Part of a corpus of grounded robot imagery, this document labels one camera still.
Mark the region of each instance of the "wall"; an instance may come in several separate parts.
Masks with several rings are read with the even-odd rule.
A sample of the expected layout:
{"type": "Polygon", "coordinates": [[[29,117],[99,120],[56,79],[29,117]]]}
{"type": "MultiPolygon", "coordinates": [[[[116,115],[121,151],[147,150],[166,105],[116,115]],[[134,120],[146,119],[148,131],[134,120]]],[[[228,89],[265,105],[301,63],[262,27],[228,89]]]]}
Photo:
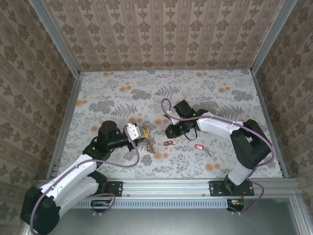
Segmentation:
{"type": "Polygon", "coordinates": [[[313,2],[299,0],[257,72],[291,177],[313,213],[313,2]]]}
{"type": "Polygon", "coordinates": [[[44,0],[80,69],[248,68],[282,0],[44,0]]]}
{"type": "Polygon", "coordinates": [[[0,234],[46,176],[73,77],[27,0],[0,1],[0,234]]]}

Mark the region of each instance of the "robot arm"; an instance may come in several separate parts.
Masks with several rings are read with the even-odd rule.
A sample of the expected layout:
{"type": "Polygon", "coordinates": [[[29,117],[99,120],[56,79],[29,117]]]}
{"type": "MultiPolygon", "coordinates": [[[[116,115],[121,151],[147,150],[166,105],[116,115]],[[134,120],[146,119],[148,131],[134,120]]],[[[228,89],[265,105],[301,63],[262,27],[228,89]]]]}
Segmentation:
{"type": "Polygon", "coordinates": [[[87,196],[104,193],[108,179],[96,171],[102,163],[93,160],[106,161],[115,149],[123,146],[128,146],[131,151],[134,147],[130,140],[137,145],[146,137],[146,132],[136,124],[128,124],[124,131],[127,134],[121,133],[113,121],[103,122],[98,136],[91,141],[84,149],[83,154],[68,169],[40,188],[31,187],[26,192],[21,219],[30,224],[35,204],[59,180],[60,182],[52,187],[53,190],[50,190],[42,199],[35,212],[33,227],[40,235],[50,233],[60,218],[87,196]]]}
{"type": "Polygon", "coordinates": [[[216,134],[232,142],[237,163],[224,180],[225,190],[229,195],[232,195],[240,188],[241,183],[259,162],[270,153],[270,149],[264,141],[241,128],[241,126],[246,127],[267,140],[260,126],[254,120],[249,119],[246,122],[241,122],[230,121],[222,117],[212,118],[213,114],[203,109],[195,111],[185,100],[175,105],[174,110],[175,112],[168,111],[171,117],[199,118],[184,121],[171,118],[173,124],[169,125],[165,130],[168,138],[177,138],[188,133],[191,129],[195,129],[196,131],[207,131],[216,134]]]}

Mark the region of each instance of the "metal frame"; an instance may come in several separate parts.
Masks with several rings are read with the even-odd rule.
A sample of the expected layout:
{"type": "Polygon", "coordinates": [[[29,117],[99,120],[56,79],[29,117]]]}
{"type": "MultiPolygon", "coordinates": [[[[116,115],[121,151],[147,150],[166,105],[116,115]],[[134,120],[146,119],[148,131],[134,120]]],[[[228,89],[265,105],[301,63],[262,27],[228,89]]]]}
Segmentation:
{"type": "Polygon", "coordinates": [[[152,70],[152,71],[180,71],[180,70],[188,70],[188,71],[193,71],[193,70],[249,70],[249,67],[237,67],[237,68],[230,68],[230,67],[219,67],[219,68],[206,68],[206,67],[197,67],[197,68],[155,68],[155,69],[106,69],[106,70],[92,70],[92,71],[87,71],[87,70],[81,70],[81,72],[107,72],[107,71],[113,71],[113,72],[126,72],[126,71],[147,71],[147,70],[152,70]]]}
{"type": "Polygon", "coordinates": [[[75,110],[75,104],[77,102],[78,94],[80,92],[83,81],[83,74],[80,74],[78,78],[74,80],[73,87],[68,99],[67,108],[64,113],[62,125],[60,128],[60,132],[54,147],[54,151],[52,154],[49,170],[46,176],[46,179],[50,179],[52,173],[55,172],[55,166],[57,162],[62,158],[64,147],[67,141],[67,135],[69,132],[69,127],[72,122],[73,113],[75,110]]]}
{"type": "MultiPolygon", "coordinates": [[[[162,202],[175,202],[171,207],[173,209],[185,208],[188,205],[181,203],[197,202],[195,208],[217,208],[214,203],[220,203],[220,208],[223,206],[225,199],[232,199],[237,197],[211,197],[209,193],[209,181],[216,179],[110,179],[110,181],[123,181],[122,197],[119,197],[117,202],[120,208],[141,209],[142,205],[138,203],[150,202],[161,205],[162,202]]],[[[312,234],[312,225],[305,210],[301,192],[298,188],[296,179],[286,178],[272,178],[272,179],[254,179],[265,188],[263,198],[288,198],[290,200],[292,211],[296,224],[301,235],[312,234]]],[[[49,182],[49,180],[39,181],[39,186],[49,182]]],[[[257,198],[261,193],[261,188],[254,186],[255,195],[249,198],[257,198]]],[[[76,208],[89,209],[84,206],[84,203],[91,201],[87,198],[76,205],[76,208]]],[[[23,235],[30,235],[29,226],[25,225],[23,235]]]]}
{"type": "Polygon", "coordinates": [[[260,46],[250,68],[253,73],[256,73],[260,66],[262,65],[266,55],[268,54],[270,48],[275,42],[280,30],[284,26],[288,16],[290,15],[293,7],[295,6],[297,0],[285,0],[282,3],[267,35],[265,36],[262,45],[260,46]]]}

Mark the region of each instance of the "table surface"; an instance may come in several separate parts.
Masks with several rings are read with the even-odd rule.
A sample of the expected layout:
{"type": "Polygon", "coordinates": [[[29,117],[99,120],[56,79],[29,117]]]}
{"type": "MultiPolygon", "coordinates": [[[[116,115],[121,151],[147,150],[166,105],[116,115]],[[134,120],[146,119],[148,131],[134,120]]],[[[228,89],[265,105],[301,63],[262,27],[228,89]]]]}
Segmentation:
{"type": "MultiPolygon", "coordinates": [[[[136,122],[150,134],[139,144],[138,165],[118,168],[103,164],[98,169],[108,178],[224,178],[236,162],[228,140],[200,132],[194,141],[182,136],[172,140],[175,145],[164,146],[168,141],[164,131],[170,122],[161,110],[163,98],[173,105],[185,99],[195,110],[206,109],[230,120],[254,119],[269,138],[249,70],[86,72],[58,173],[79,157],[103,121],[113,120],[121,130],[136,122]],[[154,154],[147,151],[148,142],[153,143],[154,154]],[[195,144],[203,145],[205,151],[195,149],[195,144]]],[[[124,147],[115,150],[108,161],[130,165],[136,154],[124,147]]],[[[277,159],[259,168],[253,177],[282,177],[277,159]]]]}

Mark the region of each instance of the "red key tag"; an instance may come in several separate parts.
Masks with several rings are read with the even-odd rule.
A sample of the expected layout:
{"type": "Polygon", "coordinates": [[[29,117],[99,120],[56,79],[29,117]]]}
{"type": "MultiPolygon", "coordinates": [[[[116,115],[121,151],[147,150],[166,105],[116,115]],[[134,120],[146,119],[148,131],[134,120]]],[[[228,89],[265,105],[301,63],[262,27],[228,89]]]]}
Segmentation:
{"type": "Polygon", "coordinates": [[[201,144],[195,144],[195,148],[199,150],[204,150],[204,146],[201,144]]]}
{"type": "Polygon", "coordinates": [[[175,145],[175,144],[173,143],[173,141],[164,142],[164,146],[169,146],[169,145],[175,145]]]}

